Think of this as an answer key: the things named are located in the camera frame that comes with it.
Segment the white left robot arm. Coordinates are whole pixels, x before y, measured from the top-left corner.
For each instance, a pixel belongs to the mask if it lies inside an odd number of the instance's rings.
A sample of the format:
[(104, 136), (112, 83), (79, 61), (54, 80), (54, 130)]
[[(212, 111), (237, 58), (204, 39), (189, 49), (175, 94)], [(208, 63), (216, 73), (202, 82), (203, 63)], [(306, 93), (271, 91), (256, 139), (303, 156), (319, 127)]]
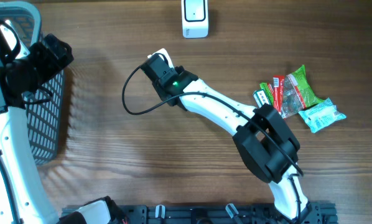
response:
[(0, 20), (0, 223), (125, 223), (126, 215), (109, 196), (92, 200), (59, 217), (42, 185), (32, 155), (25, 92), (46, 92), (34, 105), (53, 100), (44, 83), (73, 61), (72, 48), (53, 34), (32, 44), (20, 58), (21, 42), (11, 48)]

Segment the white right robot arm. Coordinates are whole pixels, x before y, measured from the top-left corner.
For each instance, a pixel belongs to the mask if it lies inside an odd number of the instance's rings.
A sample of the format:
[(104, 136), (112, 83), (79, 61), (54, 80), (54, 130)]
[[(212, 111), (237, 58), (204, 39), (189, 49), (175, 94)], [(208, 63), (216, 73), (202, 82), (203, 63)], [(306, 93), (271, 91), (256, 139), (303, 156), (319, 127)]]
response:
[(277, 211), (289, 222), (302, 222), (309, 201), (298, 180), (303, 174), (297, 165), (300, 144), (274, 107), (232, 100), (183, 67), (174, 67), (161, 52), (140, 68), (164, 103), (199, 114), (229, 133), (245, 166), (269, 185)]

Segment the mint wet wipes pack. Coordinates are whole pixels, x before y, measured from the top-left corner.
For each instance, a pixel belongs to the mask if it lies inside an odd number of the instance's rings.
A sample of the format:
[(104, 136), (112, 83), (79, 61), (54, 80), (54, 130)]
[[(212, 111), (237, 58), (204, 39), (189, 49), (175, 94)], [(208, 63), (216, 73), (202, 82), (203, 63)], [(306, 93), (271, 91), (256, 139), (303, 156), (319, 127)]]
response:
[(330, 98), (307, 110), (299, 111), (299, 115), (312, 133), (317, 133), (336, 121), (346, 119), (346, 115), (337, 110), (337, 106)]

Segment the green snack bag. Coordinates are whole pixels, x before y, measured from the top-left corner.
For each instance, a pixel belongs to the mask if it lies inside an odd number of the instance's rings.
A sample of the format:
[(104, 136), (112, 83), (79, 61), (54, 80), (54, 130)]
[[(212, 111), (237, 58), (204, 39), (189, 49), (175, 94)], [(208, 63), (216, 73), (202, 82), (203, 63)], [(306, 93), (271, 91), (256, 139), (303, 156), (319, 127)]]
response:
[[(271, 105), (274, 107), (273, 83), (263, 82), (259, 84), (259, 87), (265, 91)], [(296, 71), (285, 76), (282, 109), (280, 113), (283, 119), (321, 102), (323, 102), (323, 99), (316, 96), (307, 81), (305, 65), (302, 65)]]

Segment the red drink mix sachet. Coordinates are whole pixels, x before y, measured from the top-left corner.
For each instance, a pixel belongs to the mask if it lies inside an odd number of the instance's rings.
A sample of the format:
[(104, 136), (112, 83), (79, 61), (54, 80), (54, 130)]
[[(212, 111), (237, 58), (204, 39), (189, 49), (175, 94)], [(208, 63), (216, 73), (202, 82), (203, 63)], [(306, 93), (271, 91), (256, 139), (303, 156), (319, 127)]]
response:
[(277, 75), (273, 77), (273, 98), (274, 98), (274, 107), (279, 113), (282, 109), (283, 93), (284, 93), (284, 80), (285, 76)]

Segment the green chewing gum pack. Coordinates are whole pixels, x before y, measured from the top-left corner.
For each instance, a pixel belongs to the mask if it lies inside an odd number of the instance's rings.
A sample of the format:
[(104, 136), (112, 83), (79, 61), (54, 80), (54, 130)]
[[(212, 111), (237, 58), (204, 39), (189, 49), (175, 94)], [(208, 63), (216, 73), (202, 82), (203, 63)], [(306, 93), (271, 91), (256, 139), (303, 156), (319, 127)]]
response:
[(253, 98), (255, 99), (259, 108), (262, 107), (265, 104), (271, 105), (271, 102), (270, 102), (269, 98), (267, 97), (264, 90), (256, 90), (253, 93)]

